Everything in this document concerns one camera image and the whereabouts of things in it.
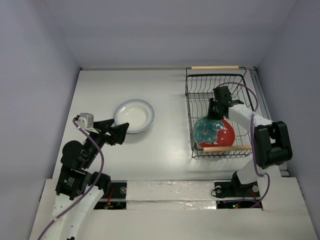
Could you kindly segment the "teal and red plate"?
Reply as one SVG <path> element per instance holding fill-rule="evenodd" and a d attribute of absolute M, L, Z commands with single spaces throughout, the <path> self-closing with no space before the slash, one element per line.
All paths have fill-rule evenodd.
<path fill-rule="evenodd" d="M 229 147 L 236 139 L 234 128 L 225 120 L 200 118 L 193 126 L 193 139 L 201 148 Z"/>

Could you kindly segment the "white deep bowl plate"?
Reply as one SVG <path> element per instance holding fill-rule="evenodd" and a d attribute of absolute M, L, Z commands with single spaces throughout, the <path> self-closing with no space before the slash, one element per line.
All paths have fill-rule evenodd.
<path fill-rule="evenodd" d="M 155 111 L 147 101 L 131 99 L 117 107 L 113 119 L 116 126 L 129 123 L 128 134 L 140 134 L 153 124 Z"/>

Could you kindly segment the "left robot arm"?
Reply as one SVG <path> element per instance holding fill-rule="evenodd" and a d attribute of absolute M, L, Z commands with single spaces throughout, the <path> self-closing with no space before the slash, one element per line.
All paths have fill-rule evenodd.
<path fill-rule="evenodd" d="M 114 122 L 94 121 L 90 113 L 73 118 L 72 123 L 86 139 L 83 143 L 69 141 L 62 148 L 52 217 L 38 239 L 78 240 L 98 201 L 113 194 L 111 177 L 103 173 L 102 148 L 123 144 L 130 126 Z"/>

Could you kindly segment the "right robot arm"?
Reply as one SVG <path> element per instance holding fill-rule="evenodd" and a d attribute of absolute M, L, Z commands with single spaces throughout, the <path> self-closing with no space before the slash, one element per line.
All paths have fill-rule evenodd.
<path fill-rule="evenodd" d="M 229 119 L 241 125 L 250 133 L 252 159 L 240 170 L 233 173 L 226 185 L 215 190 L 216 197 L 242 197 L 259 178 L 266 177 L 270 188 L 269 167 L 283 164 L 293 157 L 287 125 L 283 121 L 271 121 L 249 109 L 240 100 L 209 100 L 209 119 Z"/>

